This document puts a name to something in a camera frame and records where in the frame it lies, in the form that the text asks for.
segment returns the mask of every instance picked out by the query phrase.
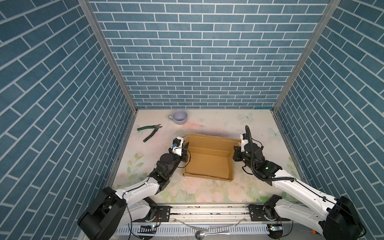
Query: cardboard box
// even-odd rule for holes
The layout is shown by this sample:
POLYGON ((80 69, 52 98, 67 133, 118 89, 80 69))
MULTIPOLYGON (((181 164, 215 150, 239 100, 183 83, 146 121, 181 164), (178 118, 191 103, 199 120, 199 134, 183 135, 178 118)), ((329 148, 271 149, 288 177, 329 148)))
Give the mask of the cardboard box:
POLYGON ((184 168, 184 176, 201 177, 221 181, 233 180, 234 146, 240 139, 187 134, 184 146, 189 142, 191 162, 184 168))

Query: cup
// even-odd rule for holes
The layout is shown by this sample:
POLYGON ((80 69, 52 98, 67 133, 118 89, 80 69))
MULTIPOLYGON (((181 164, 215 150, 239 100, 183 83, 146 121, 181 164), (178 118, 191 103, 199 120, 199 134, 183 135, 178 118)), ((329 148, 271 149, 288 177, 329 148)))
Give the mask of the cup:
POLYGON ((168 119, 173 120, 177 125, 183 125, 188 120, 188 113, 181 109, 176 110, 168 116, 168 119))

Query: wire cutters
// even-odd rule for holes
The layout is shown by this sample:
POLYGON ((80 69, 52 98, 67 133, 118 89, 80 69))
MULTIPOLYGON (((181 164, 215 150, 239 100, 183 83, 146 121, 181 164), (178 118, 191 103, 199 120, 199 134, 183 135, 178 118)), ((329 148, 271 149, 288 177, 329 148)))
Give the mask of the wire cutters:
POLYGON ((160 126, 161 124, 159 125, 153 125, 153 126, 145 126, 145 127, 139 127, 137 130, 140 131, 140 130, 144 130, 144 129, 151 129, 151 128, 154 128, 154 130, 152 131, 152 133, 146 137, 143 142, 146 142, 148 141, 158 130, 159 128, 163 127, 163 126, 160 126))

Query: table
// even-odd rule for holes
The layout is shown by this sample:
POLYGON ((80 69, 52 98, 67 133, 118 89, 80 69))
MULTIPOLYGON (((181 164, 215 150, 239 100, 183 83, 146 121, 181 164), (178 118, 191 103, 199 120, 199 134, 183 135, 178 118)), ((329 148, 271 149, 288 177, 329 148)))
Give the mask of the table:
MULTIPOLYGON (((263 154, 266 160, 275 162, 300 179, 269 110, 192 109, 187 110, 188 121, 184 125, 176 125, 167 118, 173 111, 138 111, 113 189, 128 187, 145 179, 156 166, 160 156, 168 152, 177 136, 197 133, 239 139, 240 134, 245 133, 245 125, 249 126, 252 138, 264 145, 263 154), (157 124, 163 127, 147 142, 143 142, 153 129, 137 131, 137 128, 157 124)), ((169 185, 151 198, 157 203, 244 203, 265 202, 271 195, 278 194, 288 201, 296 201, 289 194, 258 180, 255 176, 245 174, 242 170, 243 164, 233 162, 234 179, 231 182, 183 177, 183 169, 178 168, 169 185)))

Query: brick wallpaper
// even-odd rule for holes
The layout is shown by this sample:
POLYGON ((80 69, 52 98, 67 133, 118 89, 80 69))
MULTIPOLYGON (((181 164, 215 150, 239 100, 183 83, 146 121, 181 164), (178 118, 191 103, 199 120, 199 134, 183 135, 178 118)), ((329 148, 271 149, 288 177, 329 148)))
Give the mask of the brick wallpaper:
POLYGON ((328 1, 91 4, 139 108, 271 108, 328 1))
POLYGON ((312 186, 384 239, 384 1, 342 0, 277 114, 312 186))
POLYGON ((77 0, 0 1, 0 239, 78 237, 131 115, 77 0))

